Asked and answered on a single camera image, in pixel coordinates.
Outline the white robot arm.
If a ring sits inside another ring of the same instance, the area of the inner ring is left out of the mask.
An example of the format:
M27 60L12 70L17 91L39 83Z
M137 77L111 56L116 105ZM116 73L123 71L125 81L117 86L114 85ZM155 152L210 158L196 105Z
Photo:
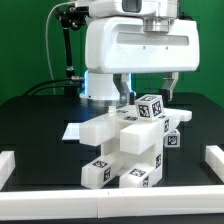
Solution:
M78 0L87 9L85 90L81 98L126 104L131 75L163 73L171 97L179 74L199 65L199 36L179 17L179 0Z

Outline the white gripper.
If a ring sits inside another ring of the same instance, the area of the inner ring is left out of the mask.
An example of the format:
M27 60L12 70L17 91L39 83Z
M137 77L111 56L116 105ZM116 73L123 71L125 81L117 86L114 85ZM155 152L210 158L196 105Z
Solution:
M92 73L115 74L121 104L134 102L130 73L171 72L162 86L164 100L171 101L178 72L195 71L199 59L195 21L176 19L163 33L145 32L140 18L110 17L91 22L86 33L86 66Z

